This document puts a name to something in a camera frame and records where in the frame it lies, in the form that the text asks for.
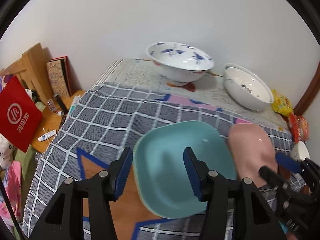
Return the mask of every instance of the plaid blanket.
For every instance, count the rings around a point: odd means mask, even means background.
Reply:
[[[228,131],[242,116],[187,98],[160,94],[113,83],[103,83],[87,91],[67,118],[38,167],[28,195],[22,228],[30,236],[35,223],[59,185],[67,177],[81,179],[76,148],[80,147],[110,164],[124,147],[133,149],[148,131],[175,122],[200,120],[214,126],[227,139]],[[291,134],[263,126],[276,151],[288,153],[293,146]],[[291,187],[299,190],[304,181],[291,178]],[[273,210],[275,193],[265,186],[262,194]],[[193,239],[199,235],[204,214],[177,220],[137,223],[132,239]],[[232,205],[228,209],[225,239],[231,239]],[[84,220],[85,239],[91,239],[89,222]]]

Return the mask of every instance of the metal screw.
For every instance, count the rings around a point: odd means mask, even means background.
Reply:
[[[73,178],[66,178],[65,180],[64,180],[64,183],[65,184],[70,184],[70,183],[72,183],[73,182]]]
[[[217,177],[218,176],[218,173],[216,171],[209,171],[208,174],[210,177]]]
[[[102,177],[102,178],[108,176],[108,174],[109,173],[107,171],[100,171],[99,172],[99,176]]]
[[[251,184],[252,183],[252,180],[250,179],[250,178],[244,178],[243,179],[243,182],[245,183],[245,184]]]
[[[288,201],[285,201],[285,202],[283,203],[283,208],[286,209],[288,206],[289,206],[289,202],[288,202]]]

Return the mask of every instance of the logo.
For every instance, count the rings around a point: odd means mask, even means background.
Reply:
[[[11,104],[7,112],[7,117],[9,122],[12,124],[17,124],[20,122],[22,117],[21,106],[19,106],[17,103]]]

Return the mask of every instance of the small bottle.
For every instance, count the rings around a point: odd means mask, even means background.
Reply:
[[[58,112],[56,105],[54,104],[54,101],[52,99],[48,100],[48,107],[49,107],[51,113],[56,114]]]

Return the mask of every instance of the white object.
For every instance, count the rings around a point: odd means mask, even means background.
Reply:
[[[28,94],[28,96],[30,97],[30,99],[32,100],[32,91],[28,88],[25,89],[25,92]]]
[[[54,136],[56,133],[57,133],[57,130],[53,130],[53,131],[50,131],[50,132],[48,132],[48,133],[45,133],[43,136],[40,136],[40,137],[38,138],[38,141],[39,141],[39,142],[42,142],[42,141],[44,141],[44,140],[47,140],[47,139],[49,139],[50,137]]]
[[[79,102],[79,100],[81,99],[81,96],[75,96],[72,100],[69,112],[67,114],[67,117],[69,117],[69,115],[72,113],[73,109],[75,109],[76,104]]]
[[[63,111],[58,111],[58,112],[57,112],[57,115],[58,115],[58,116],[64,116],[64,112],[63,112]]]
[[[303,179],[303,177],[299,173],[292,173],[292,175],[298,180]]]
[[[45,105],[41,101],[36,102],[35,105],[36,105],[36,108],[38,108],[41,112],[44,111]]]
[[[0,134],[0,168],[6,170],[12,162],[13,144]]]
[[[294,160],[304,161],[305,158],[310,159],[308,149],[303,141],[298,141],[298,143],[290,151],[290,157]]]
[[[269,87],[250,70],[236,65],[224,65],[224,87],[241,105],[261,111],[274,101]]]
[[[147,47],[146,54],[155,69],[176,86],[196,81],[214,67],[212,58],[202,50],[178,42],[154,43]]]

